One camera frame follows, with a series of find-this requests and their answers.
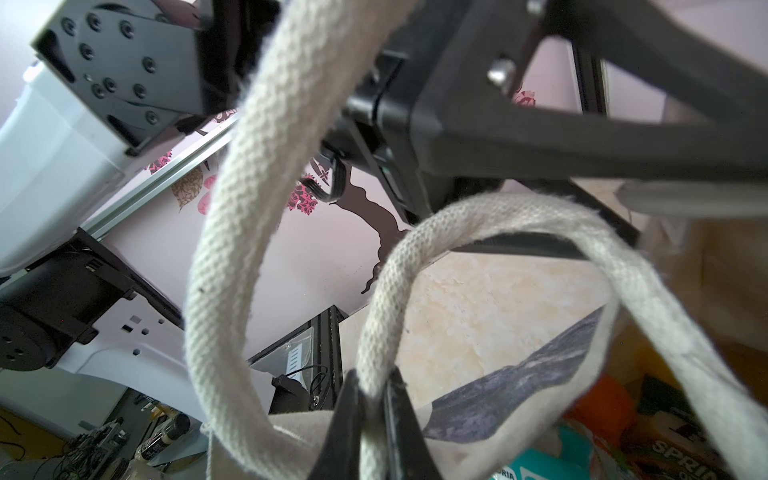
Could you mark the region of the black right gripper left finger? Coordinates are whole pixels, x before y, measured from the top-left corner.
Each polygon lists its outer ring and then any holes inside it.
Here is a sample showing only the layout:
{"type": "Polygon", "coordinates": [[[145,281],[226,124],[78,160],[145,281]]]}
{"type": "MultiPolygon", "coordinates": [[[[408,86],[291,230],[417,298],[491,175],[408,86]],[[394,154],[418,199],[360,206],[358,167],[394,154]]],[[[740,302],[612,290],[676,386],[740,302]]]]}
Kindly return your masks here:
{"type": "Polygon", "coordinates": [[[309,473],[309,480],[359,478],[363,403],[357,371],[350,370],[343,382],[319,456],[309,473]]]}

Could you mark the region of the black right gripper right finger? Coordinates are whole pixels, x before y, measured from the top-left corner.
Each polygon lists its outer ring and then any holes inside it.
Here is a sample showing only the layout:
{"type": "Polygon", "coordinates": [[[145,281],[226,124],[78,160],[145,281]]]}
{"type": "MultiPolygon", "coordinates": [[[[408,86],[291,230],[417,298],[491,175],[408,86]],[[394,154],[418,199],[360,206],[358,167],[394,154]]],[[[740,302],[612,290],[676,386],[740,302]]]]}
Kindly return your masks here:
{"type": "Polygon", "coordinates": [[[390,374],[383,394],[388,478],[442,478],[423,437],[400,370],[390,374]]]}

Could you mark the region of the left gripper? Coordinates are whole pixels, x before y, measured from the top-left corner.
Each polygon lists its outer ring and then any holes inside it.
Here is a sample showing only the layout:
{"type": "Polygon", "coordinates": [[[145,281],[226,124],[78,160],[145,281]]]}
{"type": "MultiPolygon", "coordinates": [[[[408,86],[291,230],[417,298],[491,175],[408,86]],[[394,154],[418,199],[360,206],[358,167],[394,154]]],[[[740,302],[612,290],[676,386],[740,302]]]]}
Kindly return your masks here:
{"type": "Polygon", "coordinates": [[[410,225],[474,194],[473,12],[418,2],[323,139],[376,176],[410,225]]]}

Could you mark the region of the beige canvas grocery bag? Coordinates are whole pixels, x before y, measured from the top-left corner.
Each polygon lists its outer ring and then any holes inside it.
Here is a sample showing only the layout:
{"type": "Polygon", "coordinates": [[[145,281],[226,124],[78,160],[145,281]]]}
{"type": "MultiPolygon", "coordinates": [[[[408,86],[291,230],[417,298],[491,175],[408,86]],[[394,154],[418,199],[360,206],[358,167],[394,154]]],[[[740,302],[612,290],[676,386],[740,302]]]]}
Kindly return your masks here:
{"type": "MultiPolygon", "coordinates": [[[[270,241],[358,75],[420,1],[282,1],[243,93],[191,264],[185,357],[210,479],[308,479],[330,412],[269,415],[244,356],[264,321],[270,241]]],[[[542,40],[509,96],[521,106],[651,124],[704,116],[572,42],[542,40]]],[[[763,181],[496,180],[391,247],[369,303],[342,328],[363,395],[360,479],[388,477],[383,394],[400,370],[443,479],[486,479],[600,374],[648,350],[685,393],[735,479],[767,475],[767,408],[735,348],[765,349],[767,240],[703,250],[767,214],[763,181]]]]}

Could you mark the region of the green Fox's bag top shelf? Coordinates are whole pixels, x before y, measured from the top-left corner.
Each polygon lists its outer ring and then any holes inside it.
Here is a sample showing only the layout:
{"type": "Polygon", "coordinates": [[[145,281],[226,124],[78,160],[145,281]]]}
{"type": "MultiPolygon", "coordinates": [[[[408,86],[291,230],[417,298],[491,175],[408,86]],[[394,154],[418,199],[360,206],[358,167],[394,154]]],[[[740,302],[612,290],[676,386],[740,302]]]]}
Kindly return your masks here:
{"type": "Polygon", "coordinates": [[[559,422],[491,479],[602,479],[594,445],[579,428],[559,422]]]}

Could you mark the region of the orange fruit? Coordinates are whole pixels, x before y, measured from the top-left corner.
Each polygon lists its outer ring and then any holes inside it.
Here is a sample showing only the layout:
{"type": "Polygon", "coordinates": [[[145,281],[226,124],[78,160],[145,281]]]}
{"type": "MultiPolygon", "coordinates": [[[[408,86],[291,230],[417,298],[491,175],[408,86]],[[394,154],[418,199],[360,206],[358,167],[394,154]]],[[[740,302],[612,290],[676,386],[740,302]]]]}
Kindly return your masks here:
{"type": "Polygon", "coordinates": [[[626,389],[603,374],[568,411],[566,417],[588,428],[594,435],[618,445],[636,422],[636,412],[626,389]]]}

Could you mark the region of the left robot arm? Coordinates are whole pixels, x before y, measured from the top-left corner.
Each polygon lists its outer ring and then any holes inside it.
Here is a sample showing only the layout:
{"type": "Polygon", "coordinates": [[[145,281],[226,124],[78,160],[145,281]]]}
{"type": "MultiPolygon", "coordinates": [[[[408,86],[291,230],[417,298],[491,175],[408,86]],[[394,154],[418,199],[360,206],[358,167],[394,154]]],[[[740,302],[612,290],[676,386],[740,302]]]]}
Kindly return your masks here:
{"type": "MultiPolygon", "coordinates": [[[[54,366],[119,291],[147,284],[80,231],[147,152],[233,105],[275,1],[67,1],[1,130],[1,273],[41,307],[3,304],[54,366]]],[[[647,1],[421,1],[358,75],[315,147],[379,177],[414,223],[496,180],[763,181],[767,77],[647,1]],[[564,38],[703,114],[661,127],[507,105],[543,39],[564,38]]]]}

